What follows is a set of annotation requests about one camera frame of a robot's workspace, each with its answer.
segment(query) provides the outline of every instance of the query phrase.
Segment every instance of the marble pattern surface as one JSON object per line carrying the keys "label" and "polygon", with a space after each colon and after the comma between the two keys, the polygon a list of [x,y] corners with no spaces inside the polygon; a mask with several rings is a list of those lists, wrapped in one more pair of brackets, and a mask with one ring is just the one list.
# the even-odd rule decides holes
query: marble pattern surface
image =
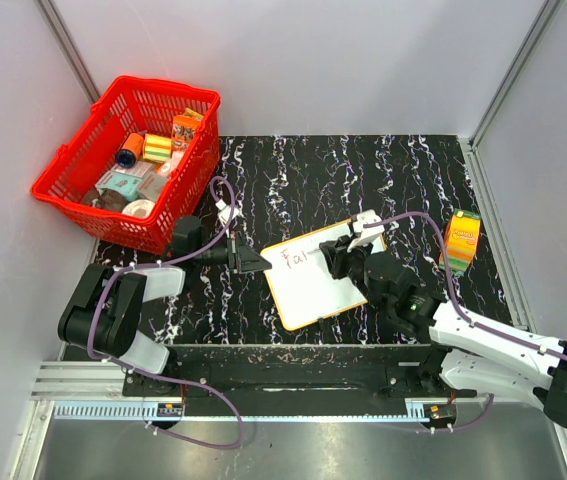
{"label": "marble pattern surface", "polygon": [[[454,208],[478,205],[454,136],[267,136],[221,138],[217,174],[234,186],[241,216],[235,228],[257,251],[373,208],[382,217],[407,210],[428,212],[443,229]],[[218,231],[206,192],[196,215]],[[388,248],[422,282],[439,290],[439,247],[419,219],[392,225]],[[152,261],[156,256],[101,243],[97,260],[109,265]],[[455,280],[462,303],[511,323],[503,288],[482,230],[477,258]],[[408,343],[365,306],[288,332],[281,325],[262,273],[230,275],[205,267],[186,295],[149,302],[140,329],[157,341],[176,343]]]}

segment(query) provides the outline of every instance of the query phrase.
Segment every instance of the red plastic basket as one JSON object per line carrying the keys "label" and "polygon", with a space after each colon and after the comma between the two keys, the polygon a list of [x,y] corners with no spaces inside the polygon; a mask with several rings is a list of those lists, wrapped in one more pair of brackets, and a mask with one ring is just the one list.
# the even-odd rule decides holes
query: red plastic basket
{"label": "red plastic basket", "polygon": [[[219,161],[219,94],[166,80],[118,77],[90,109],[90,117],[32,186],[32,195],[52,204],[90,235],[153,253],[169,242],[174,220],[194,211]],[[152,213],[136,218],[78,203],[114,165],[131,132],[170,136],[174,115],[186,107],[204,114],[179,167]]]}

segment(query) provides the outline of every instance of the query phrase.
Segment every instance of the white wall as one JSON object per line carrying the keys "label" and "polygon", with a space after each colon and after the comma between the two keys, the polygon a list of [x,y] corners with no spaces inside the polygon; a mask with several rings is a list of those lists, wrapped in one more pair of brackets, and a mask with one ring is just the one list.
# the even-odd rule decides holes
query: white wall
{"label": "white wall", "polygon": [[476,128],[543,0],[56,0],[98,87],[221,94],[221,134]]}
{"label": "white wall", "polygon": [[29,188],[88,102],[33,1],[0,1],[0,478],[92,240]]}
{"label": "white wall", "polygon": [[537,327],[567,338],[567,2],[479,152]]}

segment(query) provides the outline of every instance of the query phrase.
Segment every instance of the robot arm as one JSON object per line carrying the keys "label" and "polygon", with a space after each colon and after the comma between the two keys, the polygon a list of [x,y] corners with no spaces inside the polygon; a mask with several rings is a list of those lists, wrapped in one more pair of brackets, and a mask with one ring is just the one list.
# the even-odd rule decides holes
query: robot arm
{"label": "robot arm", "polygon": [[[373,211],[352,218],[351,235],[324,242],[319,248],[334,279],[349,278],[371,308],[396,330],[432,344],[437,350],[427,368],[419,368],[425,389],[434,383],[456,390],[475,390],[532,405],[567,428],[567,362],[545,349],[567,355],[567,342],[535,335],[482,317],[467,309],[472,323],[462,319],[451,302],[421,286],[416,274],[389,252],[371,253],[371,241],[383,232]],[[497,336],[474,322],[507,334]],[[540,345],[539,351],[516,340]]]}
{"label": "robot arm", "polygon": [[[188,216],[178,219],[164,258],[180,257],[199,250],[207,239],[201,221]],[[178,296],[191,288],[205,265],[228,265],[234,273],[266,270],[272,265],[250,249],[238,232],[230,231],[226,246],[207,250],[179,266],[136,269],[116,279],[99,316],[94,349],[153,374],[163,373],[170,351],[138,331],[143,303]],[[112,267],[89,265],[61,316],[59,338],[71,345],[87,347],[88,334],[99,297],[113,275]]]}

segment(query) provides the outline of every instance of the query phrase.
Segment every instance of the tape roll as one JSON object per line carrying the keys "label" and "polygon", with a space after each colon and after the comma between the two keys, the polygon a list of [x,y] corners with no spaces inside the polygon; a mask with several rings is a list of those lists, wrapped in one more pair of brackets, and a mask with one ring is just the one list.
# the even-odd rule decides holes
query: tape roll
{"label": "tape roll", "polygon": [[146,218],[152,213],[154,202],[150,200],[135,200],[123,209],[123,214],[131,217]]}

